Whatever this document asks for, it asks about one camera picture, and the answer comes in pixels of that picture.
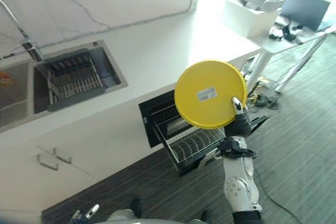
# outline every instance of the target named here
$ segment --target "laptop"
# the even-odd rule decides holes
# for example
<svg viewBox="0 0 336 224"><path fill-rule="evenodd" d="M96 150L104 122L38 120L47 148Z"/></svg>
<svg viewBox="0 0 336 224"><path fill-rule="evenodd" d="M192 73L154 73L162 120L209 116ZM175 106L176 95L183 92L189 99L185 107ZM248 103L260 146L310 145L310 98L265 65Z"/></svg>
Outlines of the laptop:
<svg viewBox="0 0 336 224"><path fill-rule="evenodd" d="M330 2L325 0L286 0L281 15L314 31L324 30L332 25L323 22Z"/></svg>

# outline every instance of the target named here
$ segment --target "white countertop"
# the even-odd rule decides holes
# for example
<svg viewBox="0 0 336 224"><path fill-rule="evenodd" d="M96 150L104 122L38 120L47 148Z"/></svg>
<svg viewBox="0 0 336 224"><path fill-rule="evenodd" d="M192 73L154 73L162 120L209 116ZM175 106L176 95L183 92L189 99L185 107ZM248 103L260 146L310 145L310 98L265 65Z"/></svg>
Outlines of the white countertop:
<svg viewBox="0 0 336 224"><path fill-rule="evenodd" d="M200 0L195 12L44 48L42 52L48 54L103 39L128 86L2 132L0 149L125 102L139 103L172 90L180 74L195 62L232 61L257 54L259 46L224 25L223 8L224 0Z"/></svg>

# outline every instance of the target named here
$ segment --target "white box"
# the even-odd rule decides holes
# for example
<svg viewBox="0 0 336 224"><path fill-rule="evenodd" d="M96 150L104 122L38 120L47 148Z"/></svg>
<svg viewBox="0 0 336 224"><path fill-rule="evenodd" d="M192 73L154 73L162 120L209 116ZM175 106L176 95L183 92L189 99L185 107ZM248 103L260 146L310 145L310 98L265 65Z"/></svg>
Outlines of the white box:
<svg viewBox="0 0 336 224"><path fill-rule="evenodd" d="M266 35L274 24L281 8L275 12L263 12L243 6L235 0L226 0L224 20L227 26L240 35L248 38Z"/></svg>

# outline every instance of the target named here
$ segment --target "gray carpet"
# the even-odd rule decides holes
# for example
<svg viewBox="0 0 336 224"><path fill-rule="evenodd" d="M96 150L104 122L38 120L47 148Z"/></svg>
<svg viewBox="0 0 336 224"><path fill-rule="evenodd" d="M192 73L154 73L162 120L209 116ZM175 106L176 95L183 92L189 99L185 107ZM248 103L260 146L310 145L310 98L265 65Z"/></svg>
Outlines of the gray carpet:
<svg viewBox="0 0 336 224"><path fill-rule="evenodd" d="M308 46L274 56L262 75L277 80ZM336 220L335 68L336 36L331 35L283 90L278 110L259 111L272 116L247 143L259 154L255 168L260 177L255 175L255 181L265 223L298 223L265 191L303 223ZM128 208L135 196L142 199L144 217L188 222L208 209L213 224L233 223L223 182L221 161L178 177L160 150L46 209L43 223L67 223L77 209L96 203L101 209L93 221L104 221L113 211Z"/></svg>

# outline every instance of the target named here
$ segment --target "table leg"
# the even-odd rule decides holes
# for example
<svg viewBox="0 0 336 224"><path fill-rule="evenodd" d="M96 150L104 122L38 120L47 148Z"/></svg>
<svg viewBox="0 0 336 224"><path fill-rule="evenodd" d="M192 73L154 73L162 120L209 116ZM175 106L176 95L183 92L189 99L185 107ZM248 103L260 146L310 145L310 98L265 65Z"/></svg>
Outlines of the table leg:
<svg viewBox="0 0 336 224"><path fill-rule="evenodd" d="M272 53L264 49L261 49L257 62L255 63L254 69L247 81L247 90L250 91L253 87L253 84L257 81L261 72L269 62L272 57Z"/></svg>
<svg viewBox="0 0 336 224"><path fill-rule="evenodd" d="M250 72L253 71L254 66L255 66L255 64L256 64L257 61L258 61L258 58L259 58L259 55L255 55L255 56L254 56L254 59L252 60L251 65L250 65L249 68L248 68L248 71L250 71Z"/></svg>
<svg viewBox="0 0 336 224"><path fill-rule="evenodd" d="M323 44L326 37L327 35L324 35L316 39L315 43L309 47L309 49L304 53L303 57L299 60L299 62L293 68L291 68L286 76L279 82L280 84L275 89L277 93L281 93L289 80L293 78L295 74L309 61L314 52Z"/></svg>

